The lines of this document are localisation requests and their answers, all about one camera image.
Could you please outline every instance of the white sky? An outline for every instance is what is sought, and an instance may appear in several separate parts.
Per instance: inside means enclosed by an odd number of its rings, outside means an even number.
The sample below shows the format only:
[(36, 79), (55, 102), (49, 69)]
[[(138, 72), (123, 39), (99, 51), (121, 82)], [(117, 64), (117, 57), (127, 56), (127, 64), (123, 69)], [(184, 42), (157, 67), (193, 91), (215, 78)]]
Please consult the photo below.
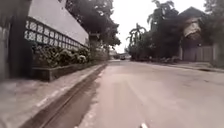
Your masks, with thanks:
[[(182, 12), (187, 8), (193, 6), (199, 10), (204, 11), (205, 0), (173, 0), (175, 8)], [(122, 44), (116, 47), (118, 53), (123, 53), (124, 48), (128, 46), (129, 42), (126, 38), (129, 36), (129, 31), (139, 23), (146, 29), (149, 25), (146, 20), (149, 14), (152, 14), (155, 9), (155, 4), (151, 0), (114, 0), (114, 14), (112, 19), (120, 24), (119, 26), (119, 39)]]

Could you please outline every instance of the shrub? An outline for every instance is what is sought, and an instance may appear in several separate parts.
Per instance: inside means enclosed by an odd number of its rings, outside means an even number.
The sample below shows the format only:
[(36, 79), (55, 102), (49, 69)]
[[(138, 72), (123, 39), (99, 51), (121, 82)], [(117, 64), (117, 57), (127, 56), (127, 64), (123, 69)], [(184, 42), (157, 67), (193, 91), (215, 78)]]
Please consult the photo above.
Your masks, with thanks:
[(76, 51), (38, 44), (33, 45), (32, 51), (34, 67), (55, 68), (76, 63), (84, 64), (91, 61), (90, 53), (86, 49)]

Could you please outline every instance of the planter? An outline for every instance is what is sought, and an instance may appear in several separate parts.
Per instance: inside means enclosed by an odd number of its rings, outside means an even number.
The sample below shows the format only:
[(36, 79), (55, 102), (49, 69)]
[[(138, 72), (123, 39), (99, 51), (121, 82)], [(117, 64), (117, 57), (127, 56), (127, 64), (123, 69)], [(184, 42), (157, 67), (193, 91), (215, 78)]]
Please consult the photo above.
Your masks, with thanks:
[(43, 81), (53, 81), (61, 76), (83, 70), (96, 64), (97, 63), (93, 62), (87, 64), (73, 64), (57, 68), (32, 68), (31, 77)]

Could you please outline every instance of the lattice wall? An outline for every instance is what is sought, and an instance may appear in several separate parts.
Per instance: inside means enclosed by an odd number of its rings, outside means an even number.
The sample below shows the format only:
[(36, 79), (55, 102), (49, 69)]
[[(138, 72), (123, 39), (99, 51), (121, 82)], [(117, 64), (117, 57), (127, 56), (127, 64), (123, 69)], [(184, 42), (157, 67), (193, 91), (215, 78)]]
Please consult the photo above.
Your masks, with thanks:
[(31, 17), (27, 18), (24, 38), (35, 43), (48, 44), (66, 49), (88, 49), (87, 46)]

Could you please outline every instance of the concrete curb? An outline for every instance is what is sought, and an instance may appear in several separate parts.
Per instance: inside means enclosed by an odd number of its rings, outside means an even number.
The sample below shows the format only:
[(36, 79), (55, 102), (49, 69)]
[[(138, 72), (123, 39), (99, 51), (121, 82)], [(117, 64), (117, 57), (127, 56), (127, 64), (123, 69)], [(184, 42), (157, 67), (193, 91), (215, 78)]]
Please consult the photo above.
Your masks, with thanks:
[(57, 113), (71, 100), (71, 98), (75, 96), (77, 92), (84, 87), (84, 85), (87, 85), (88, 83), (94, 81), (97, 78), (98, 74), (106, 66), (107, 63), (102, 64), (93, 73), (83, 78), (76, 85), (74, 85), (72, 89), (53, 101), (44, 109), (40, 110), (35, 116), (33, 116), (19, 128), (44, 128), (44, 126), (48, 124), (54, 118), (54, 116), (57, 115)]
[(167, 66), (167, 67), (173, 67), (173, 68), (198, 70), (198, 71), (203, 71), (203, 72), (224, 73), (223, 69), (215, 69), (215, 68), (200, 68), (200, 67), (189, 67), (189, 66), (181, 66), (181, 65), (159, 64), (159, 63), (147, 63), (147, 64), (159, 65), (159, 66)]

